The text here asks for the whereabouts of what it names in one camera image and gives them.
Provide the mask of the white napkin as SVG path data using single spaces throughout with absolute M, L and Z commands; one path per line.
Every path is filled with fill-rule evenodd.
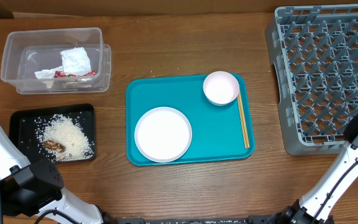
M 69 75 L 84 76 L 91 72 L 91 61 L 83 47 L 63 50 L 62 57 L 63 71 Z

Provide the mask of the red snack wrapper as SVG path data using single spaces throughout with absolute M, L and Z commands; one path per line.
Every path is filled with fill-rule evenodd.
M 54 74 L 54 78 L 71 78 L 71 77 L 90 77 L 90 76 L 94 76 L 96 75 L 96 72 L 94 70 L 84 74 L 84 75 L 74 75 L 74 74 L 69 74 L 69 73 L 65 73 L 63 71 L 56 71 Z

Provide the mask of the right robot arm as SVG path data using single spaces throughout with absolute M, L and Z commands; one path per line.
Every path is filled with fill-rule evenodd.
M 358 178 L 358 114 L 344 131 L 345 142 L 334 163 L 318 183 L 301 199 L 267 223 L 332 223 L 329 214 L 336 202 Z

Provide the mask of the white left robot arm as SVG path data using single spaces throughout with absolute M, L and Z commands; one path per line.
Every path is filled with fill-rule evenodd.
M 109 213 L 69 190 L 49 159 L 26 157 L 0 126 L 0 223 L 4 216 L 50 218 L 58 223 L 116 223 Z

